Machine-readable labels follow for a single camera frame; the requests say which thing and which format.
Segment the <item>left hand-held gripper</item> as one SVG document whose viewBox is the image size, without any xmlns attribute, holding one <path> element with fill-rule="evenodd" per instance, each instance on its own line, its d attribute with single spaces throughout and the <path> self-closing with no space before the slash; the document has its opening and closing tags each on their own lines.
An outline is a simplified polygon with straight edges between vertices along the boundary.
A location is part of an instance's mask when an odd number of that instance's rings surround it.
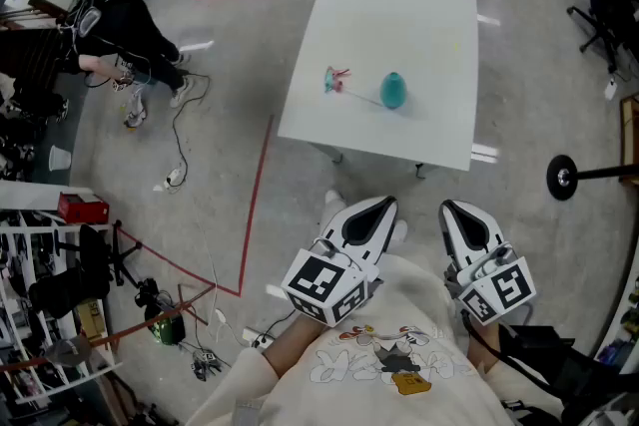
<svg viewBox="0 0 639 426">
<path fill-rule="evenodd" d="M 284 277 L 282 290 L 293 307 L 328 327 L 361 307 L 369 285 L 378 279 L 376 264 L 388 247 L 397 211 L 397 199 L 383 196 L 337 213 L 324 231 L 326 238 L 300 249 Z"/>
</svg>

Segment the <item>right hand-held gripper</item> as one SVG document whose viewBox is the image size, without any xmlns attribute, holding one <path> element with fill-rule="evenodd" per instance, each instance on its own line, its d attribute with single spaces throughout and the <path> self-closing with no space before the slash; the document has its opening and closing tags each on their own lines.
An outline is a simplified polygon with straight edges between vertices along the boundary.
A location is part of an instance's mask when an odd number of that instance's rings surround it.
<svg viewBox="0 0 639 426">
<path fill-rule="evenodd" d="M 504 242 L 492 215 L 467 202 L 446 200 L 438 218 L 454 263 L 446 269 L 444 282 L 478 323 L 485 326 L 536 296 L 526 259 Z"/>
</svg>

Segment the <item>teal spray bottle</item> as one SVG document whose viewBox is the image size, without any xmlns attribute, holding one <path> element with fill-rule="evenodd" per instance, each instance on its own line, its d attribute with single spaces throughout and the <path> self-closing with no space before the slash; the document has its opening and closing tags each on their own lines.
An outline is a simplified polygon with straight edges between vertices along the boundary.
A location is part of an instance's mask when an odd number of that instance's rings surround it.
<svg viewBox="0 0 639 426">
<path fill-rule="evenodd" d="M 387 74 L 380 86 L 380 100 L 391 110 L 402 107 L 406 101 L 407 89 L 402 76 L 396 72 Z"/>
</svg>

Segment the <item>teal spray bottle trigger head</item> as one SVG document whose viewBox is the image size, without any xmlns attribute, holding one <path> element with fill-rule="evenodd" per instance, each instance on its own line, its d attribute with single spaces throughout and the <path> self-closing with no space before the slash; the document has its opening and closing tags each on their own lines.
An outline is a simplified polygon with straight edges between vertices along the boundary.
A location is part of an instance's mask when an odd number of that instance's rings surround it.
<svg viewBox="0 0 639 426">
<path fill-rule="evenodd" d="M 379 100 L 375 100 L 370 95 L 357 92 L 353 88 L 349 88 L 344 84 L 344 79 L 350 76 L 350 69 L 336 69 L 331 66 L 326 68 L 323 77 L 323 87 L 326 93 L 336 93 L 342 95 L 349 95 L 365 102 L 371 103 L 376 106 L 383 106 L 383 103 Z"/>
</svg>

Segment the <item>person's left forearm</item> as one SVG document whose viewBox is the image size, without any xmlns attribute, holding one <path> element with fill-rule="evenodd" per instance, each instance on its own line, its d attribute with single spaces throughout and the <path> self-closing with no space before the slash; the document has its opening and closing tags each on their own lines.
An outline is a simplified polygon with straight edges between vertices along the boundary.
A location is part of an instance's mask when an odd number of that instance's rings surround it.
<svg viewBox="0 0 639 426">
<path fill-rule="evenodd" d="M 299 362 L 307 348 L 325 331 L 326 326 L 323 323 L 304 314 L 299 314 L 263 352 L 263 357 L 276 376 L 282 378 Z"/>
</svg>

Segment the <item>person's right forearm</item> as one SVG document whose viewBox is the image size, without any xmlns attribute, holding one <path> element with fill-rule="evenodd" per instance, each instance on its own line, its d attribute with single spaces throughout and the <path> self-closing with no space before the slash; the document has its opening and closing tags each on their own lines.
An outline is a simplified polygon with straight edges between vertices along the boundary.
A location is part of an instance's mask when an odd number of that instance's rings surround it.
<svg viewBox="0 0 639 426">
<path fill-rule="evenodd" d="M 492 322 L 481 325 L 475 319 L 471 320 L 471 325 L 476 333 L 483 338 L 485 343 L 493 350 L 500 350 L 499 324 Z M 481 342 L 472 335 L 469 336 L 467 358 L 478 372 L 488 373 L 490 369 L 499 361 Z"/>
</svg>

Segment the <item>person's left white shoe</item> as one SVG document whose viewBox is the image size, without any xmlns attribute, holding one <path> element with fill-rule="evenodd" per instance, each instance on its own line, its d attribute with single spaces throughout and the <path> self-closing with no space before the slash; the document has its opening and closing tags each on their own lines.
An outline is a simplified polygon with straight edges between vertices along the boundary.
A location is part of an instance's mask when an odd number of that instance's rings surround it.
<svg viewBox="0 0 639 426">
<path fill-rule="evenodd" d="M 346 208 L 346 202 L 336 190 L 328 190 L 324 195 L 322 219 L 329 222 L 337 213 Z"/>
</svg>

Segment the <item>black stanchion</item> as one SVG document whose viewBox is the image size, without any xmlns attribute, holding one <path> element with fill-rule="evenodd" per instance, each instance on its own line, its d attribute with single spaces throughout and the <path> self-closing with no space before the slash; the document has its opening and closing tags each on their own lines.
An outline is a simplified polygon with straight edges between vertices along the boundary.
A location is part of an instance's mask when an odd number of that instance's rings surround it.
<svg viewBox="0 0 639 426">
<path fill-rule="evenodd" d="M 572 158 L 567 155 L 558 155 L 548 164 L 546 184 L 550 194 L 556 200 L 565 202 L 574 196 L 580 181 L 637 175 L 639 175 L 639 164 L 579 171 Z"/>
</svg>

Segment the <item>cream printed t-shirt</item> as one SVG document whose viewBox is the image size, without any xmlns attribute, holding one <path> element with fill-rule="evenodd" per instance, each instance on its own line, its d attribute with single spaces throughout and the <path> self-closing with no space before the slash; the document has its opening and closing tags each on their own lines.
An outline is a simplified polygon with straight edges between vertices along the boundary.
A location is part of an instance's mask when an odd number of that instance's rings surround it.
<svg viewBox="0 0 639 426">
<path fill-rule="evenodd" d="M 457 345 L 454 306 L 429 267 L 387 254 L 381 285 L 352 315 L 313 342 L 278 378 L 243 350 L 186 426 L 229 426 L 243 404 L 256 426 L 539 426 L 563 406 L 498 361 L 478 372 Z"/>
</svg>

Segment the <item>black waist bag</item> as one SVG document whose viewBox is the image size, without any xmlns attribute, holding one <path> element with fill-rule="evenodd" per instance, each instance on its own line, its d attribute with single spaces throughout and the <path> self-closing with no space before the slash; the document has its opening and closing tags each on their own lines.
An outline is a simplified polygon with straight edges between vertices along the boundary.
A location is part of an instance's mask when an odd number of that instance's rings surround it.
<svg viewBox="0 0 639 426">
<path fill-rule="evenodd" d="M 551 327 L 499 327 L 499 358 L 560 400 L 559 426 L 639 426 L 639 373 L 620 374 Z"/>
</svg>

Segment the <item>wooden shelf unit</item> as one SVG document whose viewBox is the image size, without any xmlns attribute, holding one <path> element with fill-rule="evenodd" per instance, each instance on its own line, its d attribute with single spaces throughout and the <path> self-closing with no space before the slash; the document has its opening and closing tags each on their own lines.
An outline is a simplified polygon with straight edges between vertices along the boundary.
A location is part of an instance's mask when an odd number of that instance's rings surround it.
<svg viewBox="0 0 639 426">
<path fill-rule="evenodd" d="M 627 97 L 620 101 L 621 164 L 639 166 L 639 100 Z"/>
</svg>

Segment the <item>green black device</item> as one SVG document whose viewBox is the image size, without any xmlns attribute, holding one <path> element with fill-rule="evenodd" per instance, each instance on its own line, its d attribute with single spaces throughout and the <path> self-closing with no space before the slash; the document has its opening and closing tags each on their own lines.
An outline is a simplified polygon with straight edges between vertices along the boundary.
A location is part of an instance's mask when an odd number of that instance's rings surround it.
<svg viewBox="0 0 639 426">
<path fill-rule="evenodd" d="M 146 306 L 144 316 L 146 320 L 157 319 L 163 313 L 172 310 L 173 306 L 164 304 L 149 304 Z M 154 337 L 164 345 L 178 345 L 185 340 L 186 329 L 181 313 L 165 317 L 148 326 Z"/>
</svg>

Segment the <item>black office chair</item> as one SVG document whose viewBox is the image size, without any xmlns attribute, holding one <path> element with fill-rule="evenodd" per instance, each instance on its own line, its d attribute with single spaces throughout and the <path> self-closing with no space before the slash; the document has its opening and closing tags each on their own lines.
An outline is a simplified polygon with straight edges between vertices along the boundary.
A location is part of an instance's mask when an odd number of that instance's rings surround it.
<svg viewBox="0 0 639 426">
<path fill-rule="evenodd" d="M 582 43 L 578 49 L 584 53 L 594 43 L 603 44 L 607 71 L 614 75 L 618 71 L 617 54 L 620 46 L 626 46 L 632 36 L 635 20 L 635 9 L 632 0 L 589 0 L 586 11 L 576 5 L 566 9 L 568 16 L 577 15 L 593 29 L 592 36 Z"/>
<path fill-rule="evenodd" d="M 142 282 L 125 267 L 125 259 L 141 250 L 143 244 L 137 241 L 133 247 L 120 252 L 118 230 L 121 225 L 119 220 L 113 224 L 111 244 L 87 224 L 82 224 L 79 229 L 78 244 L 63 242 L 54 232 L 56 254 L 64 249 L 77 253 L 79 258 L 74 266 L 59 274 L 42 277 L 29 286 L 28 299 L 32 309 L 60 319 L 87 300 L 104 299 L 110 292 L 112 281 L 122 286 L 127 278 L 139 289 Z"/>
</svg>

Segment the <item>red box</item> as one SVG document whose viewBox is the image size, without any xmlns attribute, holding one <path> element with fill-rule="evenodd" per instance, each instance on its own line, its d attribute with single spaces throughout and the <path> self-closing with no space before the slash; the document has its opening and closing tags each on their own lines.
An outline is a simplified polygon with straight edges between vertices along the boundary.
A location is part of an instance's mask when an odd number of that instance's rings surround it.
<svg viewBox="0 0 639 426">
<path fill-rule="evenodd" d="M 60 194 L 59 217 L 67 224 L 104 224 L 109 221 L 109 204 L 94 194 Z"/>
</svg>

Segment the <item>white shelving rack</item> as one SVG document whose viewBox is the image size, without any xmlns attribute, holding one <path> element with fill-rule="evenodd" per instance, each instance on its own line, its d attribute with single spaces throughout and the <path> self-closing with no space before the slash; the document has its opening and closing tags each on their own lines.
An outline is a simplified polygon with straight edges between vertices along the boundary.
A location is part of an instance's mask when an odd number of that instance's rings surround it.
<svg viewBox="0 0 639 426">
<path fill-rule="evenodd" d="M 38 234 L 57 235 L 61 240 L 77 244 L 80 241 L 80 227 L 67 224 L 57 216 L 61 194 L 90 197 L 93 192 L 87 188 L 73 188 L 58 185 L 32 184 L 0 180 L 0 213 L 14 213 L 19 220 L 17 226 L 0 223 L 0 240 L 9 244 L 8 256 L 21 263 L 23 283 L 30 287 L 38 280 L 36 274 L 36 250 L 33 246 Z M 4 343 L 18 351 L 18 358 L 25 362 L 32 356 L 24 344 L 28 331 L 16 324 L 19 300 L 8 280 L 8 273 L 0 271 L 0 308 L 6 318 L 0 321 L 0 331 L 8 333 Z M 83 361 L 73 368 L 65 368 L 55 363 L 54 383 L 45 384 L 34 366 L 11 369 L 1 374 L 12 386 L 16 403 L 46 405 L 56 394 L 73 389 L 119 368 L 122 363 L 116 357 L 116 345 L 106 343 L 93 349 L 99 355 L 101 366 L 91 366 Z"/>
</svg>

